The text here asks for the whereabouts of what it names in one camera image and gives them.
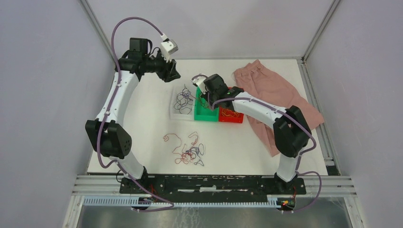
white table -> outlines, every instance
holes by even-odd
[[[254,59],[178,60],[177,70],[181,79],[164,83],[155,74],[142,77],[127,107],[123,127],[132,137],[133,153],[149,173],[273,175],[276,172],[279,155],[270,156],[246,117],[242,124],[181,121],[171,120],[169,117],[174,86],[183,85],[199,73],[208,76],[219,74],[228,86],[235,86],[232,73],[253,61]],[[264,59],[261,63],[283,76],[295,86],[302,97],[307,98],[295,59]],[[164,142],[163,136],[176,133],[189,145],[192,140],[187,137],[194,131],[199,133],[199,142],[206,147],[206,153],[202,156],[204,167],[192,163],[175,164],[174,160],[179,155],[171,151],[180,141],[172,136],[168,142]],[[313,130],[312,134],[318,146],[303,155],[299,171],[317,171],[321,175],[327,175],[317,133]],[[110,160],[103,158],[103,161],[107,163]],[[87,172],[116,173],[118,170],[114,164],[108,169],[102,169],[96,153],[92,153]]]

white wall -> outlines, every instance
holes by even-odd
[[[402,227],[403,3],[342,1],[308,71],[368,227]]]
[[[0,30],[0,227],[60,227],[113,64],[77,0],[4,0]]]
[[[302,56],[332,0],[88,0],[106,36],[121,19],[144,17],[179,46],[175,58]],[[161,42],[144,22],[116,33],[116,51],[128,37]]]

black metal base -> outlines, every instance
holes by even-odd
[[[299,195],[307,193],[302,178],[296,178],[289,188],[279,189],[278,180],[268,176],[213,176],[148,174],[139,183],[172,202],[267,202],[267,195]],[[206,191],[209,188],[226,191]],[[122,179],[122,194],[144,193],[133,181]]]

pink pants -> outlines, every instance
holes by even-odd
[[[322,114],[302,98],[293,85],[276,72],[265,68],[259,60],[237,69],[234,75],[237,86],[250,95],[273,105],[286,108],[295,105],[300,108],[310,129],[315,129],[325,121]],[[274,142],[273,130],[250,116],[247,118],[253,131],[266,145],[271,156],[279,154]]]

gray wall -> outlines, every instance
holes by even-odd
[[[4,0],[0,30],[0,227],[60,227],[113,64],[77,0]]]
[[[302,56],[332,0],[88,0],[106,36],[117,22],[145,17],[179,46],[175,58]],[[144,22],[125,23],[116,51],[127,37],[161,42]]]
[[[308,59],[369,227],[402,227],[403,3],[342,1]]]

